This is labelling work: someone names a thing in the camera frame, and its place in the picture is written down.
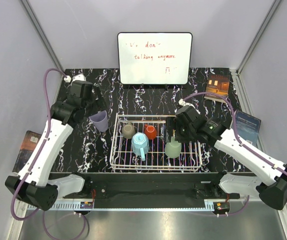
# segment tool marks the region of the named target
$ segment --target wire rack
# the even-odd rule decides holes
[[[201,144],[199,142],[182,143],[181,154],[177,158],[165,155],[166,117],[171,115],[116,115],[113,130],[110,165],[114,170],[134,171],[176,171],[196,172],[202,165]],[[122,127],[131,122],[136,132],[144,132],[144,125],[153,125],[157,137],[149,140],[146,161],[132,152],[132,140],[122,134]]]

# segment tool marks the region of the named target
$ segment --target orange cup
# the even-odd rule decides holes
[[[157,131],[155,127],[148,124],[144,125],[144,134],[146,134],[149,140],[153,140],[157,137]]]

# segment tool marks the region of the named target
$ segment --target red handwriting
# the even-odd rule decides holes
[[[166,67],[166,68],[165,68],[165,73],[166,73],[166,74],[167,74],[167,73],[170,74],[170,70],[172,69],[171,72],[173,72],[173,70],[175,70],[176,68],[177,68],[177,67],[171,67],[171,68],[170,68],[170,67]]]
[[[153,56],[148,56],[146,54],[140,54],[140,55],[135,55],[134,59],[151,59],[151,61],[153,60]]]
[[[156,45],[160,45],[160,43],[156,42],[156,43],[149,43],[149,41],[147,41],[147,44],[145,45],[146,48],[155,48]]]
[[[158,58],[163,59],[165,61],[166,59],[175,59],[176,57],[175,55],[160,55],[158,56]]]
[[[133,46],[138,47],[138,45],[137,44],[135,45],[134,42],[130,42],[129,44],[130,44],[130,47],[133,47]]]

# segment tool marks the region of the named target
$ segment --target mug handle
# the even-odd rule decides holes
[[[140,153],[141,153],[141,159],[142,159],[143,161],[146,161],[145,152],[144,152],[144,148],[143,148],[143,147],[140,148]]]

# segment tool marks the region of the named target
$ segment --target blue mug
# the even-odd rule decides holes
[[[146,134],[137,132],[131,140],[132,151],[137,156],[141,156],[142,161],[146,161],[145,155],[149,150],[149,141]]]

